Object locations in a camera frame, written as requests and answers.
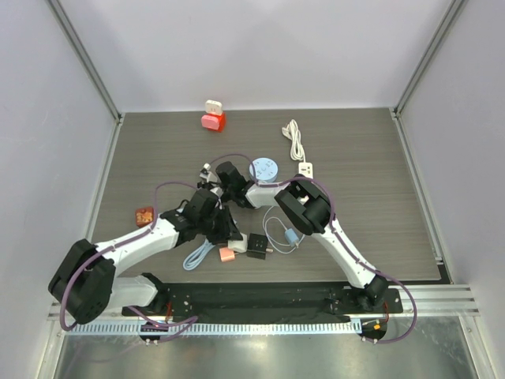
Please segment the round blue socket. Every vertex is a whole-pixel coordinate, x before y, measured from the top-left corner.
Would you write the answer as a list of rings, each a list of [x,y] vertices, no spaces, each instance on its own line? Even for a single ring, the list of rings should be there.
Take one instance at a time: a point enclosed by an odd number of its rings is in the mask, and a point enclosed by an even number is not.
[[[264,183],[274,183],[279,175],[278,164],[270,158],[260,157],[249,164],[249,177]]]

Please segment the pink plug adapter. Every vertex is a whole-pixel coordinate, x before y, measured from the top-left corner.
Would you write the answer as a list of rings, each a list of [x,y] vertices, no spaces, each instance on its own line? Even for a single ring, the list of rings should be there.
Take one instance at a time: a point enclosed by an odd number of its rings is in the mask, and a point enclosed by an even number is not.
[[[219,257],[222,263],[234,261],[236,255],[237,253],[228,247],[222,247],[219,249]]]

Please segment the white charger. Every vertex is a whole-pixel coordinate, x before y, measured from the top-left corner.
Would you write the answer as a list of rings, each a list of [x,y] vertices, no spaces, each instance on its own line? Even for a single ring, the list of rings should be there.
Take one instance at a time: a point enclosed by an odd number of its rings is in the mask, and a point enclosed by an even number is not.
[[[245,234],[241,234],[241,239],[230,240],[227,243],[227,247],[233,250],[235,253],[245,253],[248,248],[248,237]]]

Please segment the red brown cube adapter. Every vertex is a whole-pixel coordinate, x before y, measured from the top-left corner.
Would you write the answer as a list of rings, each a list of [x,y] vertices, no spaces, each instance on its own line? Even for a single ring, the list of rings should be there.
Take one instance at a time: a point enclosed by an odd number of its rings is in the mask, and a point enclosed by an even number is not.
[[[155,211],[152,206],[138,208],[135,210],[135,224],[137,227],[145,227],[153,222]]]

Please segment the black cube adapter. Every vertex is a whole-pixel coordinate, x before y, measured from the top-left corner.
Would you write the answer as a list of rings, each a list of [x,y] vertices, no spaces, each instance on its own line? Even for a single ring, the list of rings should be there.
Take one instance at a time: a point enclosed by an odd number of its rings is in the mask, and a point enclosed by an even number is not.
[[[266,235],[251,233],[248,237],[246,256],[254,259],[265,260],[268,253],[273,249],[269,246]]]

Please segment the red pink cube socket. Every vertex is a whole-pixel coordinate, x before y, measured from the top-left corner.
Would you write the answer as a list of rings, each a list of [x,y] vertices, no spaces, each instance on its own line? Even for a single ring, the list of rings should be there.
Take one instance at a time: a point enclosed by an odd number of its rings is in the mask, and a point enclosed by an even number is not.
[[[226,114],[205,114],[201,117],[200,123],[204,129],[221,133],[226,125]]]

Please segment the blue usb charger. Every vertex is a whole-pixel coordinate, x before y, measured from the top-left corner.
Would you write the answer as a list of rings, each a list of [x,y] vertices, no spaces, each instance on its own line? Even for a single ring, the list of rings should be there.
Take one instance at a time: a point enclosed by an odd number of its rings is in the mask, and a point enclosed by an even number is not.
[[[290,228],[285,231],[285,238],[289,245],[293,248],[298,248],[300,239],[294,229]]]

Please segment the cream white plug adapter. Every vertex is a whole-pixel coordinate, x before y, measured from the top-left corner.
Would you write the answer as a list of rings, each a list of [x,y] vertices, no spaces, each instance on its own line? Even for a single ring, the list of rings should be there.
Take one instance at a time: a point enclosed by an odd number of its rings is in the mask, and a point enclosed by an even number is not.
[[[205,102],[205,111],[208,114],[221,115],[223,113],[223,105],[217,100],[208,99]]]

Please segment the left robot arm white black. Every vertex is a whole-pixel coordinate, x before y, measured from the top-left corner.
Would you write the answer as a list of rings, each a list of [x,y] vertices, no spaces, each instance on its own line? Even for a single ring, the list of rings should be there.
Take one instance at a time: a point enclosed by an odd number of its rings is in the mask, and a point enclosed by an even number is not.
[[[48,285],[60,304],[60,324],[69,331],[65,317],[76,325],[94,321],[104,310],[141,307],[161,314],[167,306],[166,291],[152,274],[124,278],[122,273],[147,258],[173,250],[196,236],[212,245],[243,239],[227,205],[207,189],[199,189],[180,208],[157,215],[141,229],[107,242],[93,244],[83,238],[73,243]]]

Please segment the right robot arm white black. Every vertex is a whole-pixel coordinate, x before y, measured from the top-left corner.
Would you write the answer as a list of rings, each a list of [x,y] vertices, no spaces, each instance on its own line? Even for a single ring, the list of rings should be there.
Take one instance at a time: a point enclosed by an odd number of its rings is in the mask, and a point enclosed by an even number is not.
[[[247,179],[230,161],[218,165],[215,173],[224,201],[242,208],[278,207],[301,234],[317,240],[345,273],[361,310],[371,313],[383,305],[387,279],[347,237],[321,184],[302,174],[283,182]]]

